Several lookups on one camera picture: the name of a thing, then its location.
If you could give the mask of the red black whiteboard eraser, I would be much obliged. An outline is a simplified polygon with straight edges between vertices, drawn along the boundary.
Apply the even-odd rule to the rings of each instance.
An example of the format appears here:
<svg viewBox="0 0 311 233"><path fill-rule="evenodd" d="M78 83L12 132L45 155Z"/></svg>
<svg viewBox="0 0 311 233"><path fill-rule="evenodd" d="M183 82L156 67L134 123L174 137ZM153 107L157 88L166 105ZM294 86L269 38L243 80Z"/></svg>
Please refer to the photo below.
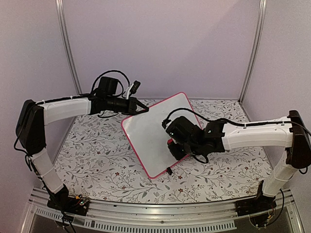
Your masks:
<svg viewBox="0 0 311 233"><path fill-rule="evenodd" d="M169 139L169 140L167 141L167 144L168 144L168 145L171 144L171 143L174 143L173 139Z"/></svg>

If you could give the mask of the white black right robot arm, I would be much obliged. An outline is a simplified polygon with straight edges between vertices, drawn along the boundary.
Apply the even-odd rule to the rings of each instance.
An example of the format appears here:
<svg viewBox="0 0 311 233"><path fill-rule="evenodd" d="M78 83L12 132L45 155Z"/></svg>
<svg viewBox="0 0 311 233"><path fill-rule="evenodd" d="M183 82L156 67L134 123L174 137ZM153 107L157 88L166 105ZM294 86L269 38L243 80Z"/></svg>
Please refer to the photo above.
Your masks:
<svg viewBox="0 0 311 233"><path fill-rule="evenodd" d="M298 111L279 119L237 123L226 118L207 119L204 129L184 116L171 120L167 116L162 127L170 136L168 149L176 160L191 155L195 160L202 156L246 147L283 147L284 153L272 173L258 187L251 207L261 212L270 204L278 191L301 169L311 165L311 133L305 128Z"/></svg>

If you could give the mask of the black whiteboard foot clip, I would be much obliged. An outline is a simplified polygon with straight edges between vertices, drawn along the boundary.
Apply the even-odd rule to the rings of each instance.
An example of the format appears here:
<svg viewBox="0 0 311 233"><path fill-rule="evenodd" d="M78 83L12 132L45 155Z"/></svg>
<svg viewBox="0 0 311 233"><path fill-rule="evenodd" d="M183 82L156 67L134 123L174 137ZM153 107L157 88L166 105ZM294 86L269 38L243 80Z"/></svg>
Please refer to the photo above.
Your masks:
<svg viewBox="0 0 311 233"><path fill-rule="evenodd" d="M170 176L173 174L173 171L172 171L172 169L171 169L170 167L168 167L168 168L166 169L166 171L167 171L167 173L168 173Z"/></svg>

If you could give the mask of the aluminium front rail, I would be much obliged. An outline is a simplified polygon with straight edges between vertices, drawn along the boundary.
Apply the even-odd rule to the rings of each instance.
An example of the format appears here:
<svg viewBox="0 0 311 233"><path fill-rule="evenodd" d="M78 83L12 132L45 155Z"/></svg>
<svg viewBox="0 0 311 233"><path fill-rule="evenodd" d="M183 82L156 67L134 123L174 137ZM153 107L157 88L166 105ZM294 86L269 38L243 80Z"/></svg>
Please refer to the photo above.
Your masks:
<svg viewBox="0 0 311 233"><path fill-rule="evenodd" d="M266 227L265 212L239 216L233 200L187 204L134 204L91 200L85 216L73 215L63 227L62 214L47 206L46 191L35 188L27 203L24 233L302 233L304 228L290 190L276 197Z"/></svg>

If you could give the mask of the aluminium corner post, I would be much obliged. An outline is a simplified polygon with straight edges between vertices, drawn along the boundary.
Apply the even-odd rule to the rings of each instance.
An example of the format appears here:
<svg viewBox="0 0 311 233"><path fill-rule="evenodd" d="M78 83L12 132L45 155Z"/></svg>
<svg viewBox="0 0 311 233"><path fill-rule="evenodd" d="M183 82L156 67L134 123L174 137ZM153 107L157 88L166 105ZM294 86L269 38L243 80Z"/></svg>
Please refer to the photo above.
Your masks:
<svg viewBox="0 0 311 233"><path fill-rule="evenodd" d="M73 80L73 85L75 88L75 91L77 94L82 93L82 88L79 82L71 46L70 46L70 41L69 41L69 33L67 29L67 24L66 24L66 18L65 18L65 11L64 11L64 5L62 0L56 0L55 1L56 5L56 12L57 12L57 17L58 17L58 22L59 22L59 27L60 27L60 33L61 37L63 40L63 45L65 49L65 54L69 66L69 71Z"/></svg>
<svg viewBox="0 0 311 233"><path fill-rule="evenodd" d="M241 105L243 105L245 101L248 87L250 85L253 69L255 66L256 57L257 57L257 53L259 50L260 39L262 36L262 31L263 31L263 26L264 26L264 21L265 21L266 7L267 7L267 0L260 0L253 45L252 45L251 54L250 54L249 62L248 62L247 69L246 69L245 78L242 84L240 97L239 97L239 103Z"/></svg>

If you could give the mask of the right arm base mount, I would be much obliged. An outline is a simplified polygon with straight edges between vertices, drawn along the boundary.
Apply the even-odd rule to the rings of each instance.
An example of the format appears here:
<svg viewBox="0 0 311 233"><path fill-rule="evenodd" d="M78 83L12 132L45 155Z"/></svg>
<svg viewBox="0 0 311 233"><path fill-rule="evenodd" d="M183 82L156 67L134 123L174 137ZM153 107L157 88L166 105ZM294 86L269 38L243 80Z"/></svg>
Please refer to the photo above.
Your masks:
<svg viewBox="0 0 311 233"><path fill-rule="evenodd" d="M250 199L238 200L235 204L235 211L238 216L246 216L262 211L267 211L276 207L274 197L265 196L259 192L255 197Z"/></svg>

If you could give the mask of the left aluminium corner post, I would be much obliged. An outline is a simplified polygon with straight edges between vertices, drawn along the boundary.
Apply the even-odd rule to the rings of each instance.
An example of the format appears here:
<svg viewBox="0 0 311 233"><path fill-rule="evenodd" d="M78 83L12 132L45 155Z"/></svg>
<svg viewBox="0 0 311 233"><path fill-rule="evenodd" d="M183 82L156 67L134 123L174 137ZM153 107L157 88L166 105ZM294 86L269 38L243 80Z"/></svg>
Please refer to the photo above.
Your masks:
<svg viewBox="0 0 311 233"><path fill-rule="evenodd" d="M73 85L75 88L75 91L77 94L82 93L82 88L79 82L71 46L70 46L70 41L69 41L69 33L67 29L67 24L66 24L66 18L65 18L65 11L64 11L64 5L62 0L56 0L55 1L56 5L56 12L57 12L57 17L58 17L58 22L59 22L59 27L60 27L60 33L61 37L63 40L63 45L65 49L65 54L69 66L69 71L73 80Z"/></svg>

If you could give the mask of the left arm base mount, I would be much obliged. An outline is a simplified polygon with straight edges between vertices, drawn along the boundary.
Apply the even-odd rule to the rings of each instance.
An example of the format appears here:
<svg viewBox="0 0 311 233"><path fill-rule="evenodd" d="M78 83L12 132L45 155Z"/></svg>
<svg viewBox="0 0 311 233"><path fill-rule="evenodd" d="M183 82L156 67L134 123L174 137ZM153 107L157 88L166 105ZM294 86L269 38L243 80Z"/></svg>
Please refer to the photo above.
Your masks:
<svg viewBox="0 0 311 233"><path fill-rule="evenodd" d="M67 194L54 195L50 197L47 206L55 210L63 210L66 213L71 213L80 216L86 216L89 208L90 199L87 197L69 196Z"/></svg>

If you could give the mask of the floral patterned table mat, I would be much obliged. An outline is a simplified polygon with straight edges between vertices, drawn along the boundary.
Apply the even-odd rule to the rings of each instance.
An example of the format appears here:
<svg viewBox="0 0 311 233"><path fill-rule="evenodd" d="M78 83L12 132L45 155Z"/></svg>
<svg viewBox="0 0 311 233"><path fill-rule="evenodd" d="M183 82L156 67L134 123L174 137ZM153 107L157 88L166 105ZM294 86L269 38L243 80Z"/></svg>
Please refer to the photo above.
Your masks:
<svg viewBox="0 0 311 233"><path fill-rule="evenodd" d="M123 116L80 116L54 164L72 195L127 203L194 203L256 194L271 173L262 148L240 148L210 154L208 164L187 158L172 175L150 179L122 128Z"/></svg>

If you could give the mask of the right aluminium corner post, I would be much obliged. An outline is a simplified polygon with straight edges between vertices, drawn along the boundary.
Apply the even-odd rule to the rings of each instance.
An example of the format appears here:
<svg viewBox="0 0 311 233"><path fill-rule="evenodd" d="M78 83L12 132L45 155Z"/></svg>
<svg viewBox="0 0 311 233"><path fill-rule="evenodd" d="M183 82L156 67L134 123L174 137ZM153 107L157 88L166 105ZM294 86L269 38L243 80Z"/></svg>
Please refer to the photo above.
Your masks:
<svg viewBox="0 0 311 233"><path fill-rule="evenodd" d="M263 26L264 26L264 21L265 21L266 7L267 7L267 0L260 0L253 45L252 45L251 54L250 54L249 62L248 62L247 69L246 69L245 78L242 84L240 97L239 97L239 103L241 105L243 105L245 101L248 87L250 85L253 69L255 66L256 57L257 57L257 53L259 50L260 39L262 36L262 31L263 31Z"/></svg>

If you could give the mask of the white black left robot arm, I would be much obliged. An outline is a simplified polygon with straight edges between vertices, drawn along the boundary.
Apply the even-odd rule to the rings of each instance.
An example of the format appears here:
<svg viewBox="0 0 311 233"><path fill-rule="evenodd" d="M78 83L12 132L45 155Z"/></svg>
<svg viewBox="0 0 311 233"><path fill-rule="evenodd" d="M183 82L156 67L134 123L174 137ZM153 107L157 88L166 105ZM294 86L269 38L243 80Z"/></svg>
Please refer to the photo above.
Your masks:
<svg viewBox="0 0 311 233"><path fill-rule="evenodd" d="M119 83L115 78L101 76L99 85L89 93L52 100L29 99L22 106L15 143L21 145L19 151L25 154L28 169L42 181L48 192L54 194L52 200L62 211L72 207L72 200L64 194L68 189L49 155L46 131L56 122L80 116L103 117L102 114L106 111L128 116L148 112L149 108L134 96L141 83L134 81L117 94Z"/></svg>

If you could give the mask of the pink framed whiteboard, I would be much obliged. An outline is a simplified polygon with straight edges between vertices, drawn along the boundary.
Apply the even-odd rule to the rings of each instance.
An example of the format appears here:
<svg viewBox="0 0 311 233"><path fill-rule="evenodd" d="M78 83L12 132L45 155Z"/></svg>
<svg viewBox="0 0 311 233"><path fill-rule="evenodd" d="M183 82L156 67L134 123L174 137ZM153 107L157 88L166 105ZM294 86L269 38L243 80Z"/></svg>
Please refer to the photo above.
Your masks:
<svg viewBox="0 0 311 233"><path fill-rule="evenodd" d="M184 92L179 92L149 107L143 114L129 116L121 122L121 127L150 179L155 179L179 161L167 147L169 135L162 127L162 121L177 108L192 109Z"/></svg>

